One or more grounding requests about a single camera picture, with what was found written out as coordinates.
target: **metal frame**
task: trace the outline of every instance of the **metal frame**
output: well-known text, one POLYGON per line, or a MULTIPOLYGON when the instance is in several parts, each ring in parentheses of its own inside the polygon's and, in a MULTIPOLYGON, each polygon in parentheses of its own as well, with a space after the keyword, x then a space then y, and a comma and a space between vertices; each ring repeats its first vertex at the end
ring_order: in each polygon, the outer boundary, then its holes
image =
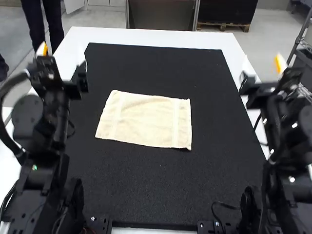
MULTIPOLYGON (((196 31, 197 28, 197 20, 199 13, 200 0, 195 0, 195 8, 194 8, 194 20, 193 20, 193 31, 196 31)), ((129 15, 129 0, 126 0, 126 28, 130 28, 130 15, 129 15)))
POLYGON ((295 52, 297 50, 298 45, 303 40, 303 34, 306 31, 306 29, 308 28, 308 26, 309 26, 311 17, 312 17, 312 8, 310 9, 310 11, 309 11, 309 13, 308 13, 308 15, 306 17, 306 20, 303 23, 302 28, 301 28, 301 30, 299 32, 299 35, 297 36, 297 38, 296 38, 296 40, 294 42, 294 45, 293 45, 292 50, 291 50, 291 53, 289 54, 289 57, 287 59, 287 64, 290 64, 290 62, 291 62, 291 60, 292 60, 292 58, 293 58, 293 56, 294 56, 294 54, 295 54, 295 52))
POLYGON ((130 28, 129 0, 126 0, 126 28, 130 28))

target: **black foam mat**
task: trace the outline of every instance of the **black foam mat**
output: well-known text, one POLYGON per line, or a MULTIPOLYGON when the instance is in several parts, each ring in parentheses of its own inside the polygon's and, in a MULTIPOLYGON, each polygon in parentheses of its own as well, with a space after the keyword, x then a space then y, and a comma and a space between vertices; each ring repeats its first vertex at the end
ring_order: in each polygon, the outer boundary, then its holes
MULTIPOLYGON (((194 228, 215 200, 239 205, 260 185, 264 156, 220 50, 89 44, 89 93, 71 104, 69 177, 82 178, 86 218, 115 225, 194 228), (192 150, 95 138, 112 90, 189 98, 192 150)), ((239 213, 217 209, 224 220, 239 213)))

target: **door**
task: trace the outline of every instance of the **door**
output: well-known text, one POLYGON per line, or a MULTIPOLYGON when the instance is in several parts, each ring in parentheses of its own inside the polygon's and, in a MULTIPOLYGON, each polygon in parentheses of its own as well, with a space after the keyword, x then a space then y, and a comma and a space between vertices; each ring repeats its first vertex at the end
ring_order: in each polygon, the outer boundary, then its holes
POLYGON ((84 0, 64 0, 64 3, 67 14, 84 7, 84 0))

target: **screw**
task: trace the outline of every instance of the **screw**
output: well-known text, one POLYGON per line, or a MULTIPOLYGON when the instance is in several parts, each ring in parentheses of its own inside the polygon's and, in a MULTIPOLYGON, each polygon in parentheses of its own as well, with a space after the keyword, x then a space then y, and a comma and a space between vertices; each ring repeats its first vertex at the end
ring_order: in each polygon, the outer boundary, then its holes
POLYGON ((294 177, 290 176, 289 181, 290 181, 290 183, 294 183, 296 181, 296 179, 294 177))

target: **wooden pallet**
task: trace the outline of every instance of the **wooden pallet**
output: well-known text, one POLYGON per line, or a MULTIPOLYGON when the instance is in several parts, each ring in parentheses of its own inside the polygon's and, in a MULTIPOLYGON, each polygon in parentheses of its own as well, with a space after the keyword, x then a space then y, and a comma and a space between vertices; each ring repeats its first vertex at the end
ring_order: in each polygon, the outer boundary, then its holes
POLYGON ((201 26, 203 26, 203 25, 220 26, 221 32, 225 31, 226 26, 240 27, 244 33, 249 32, 249 28, 250 28, 250 24, 198 22, 197 23, 197 30, 201 30, 201 26))

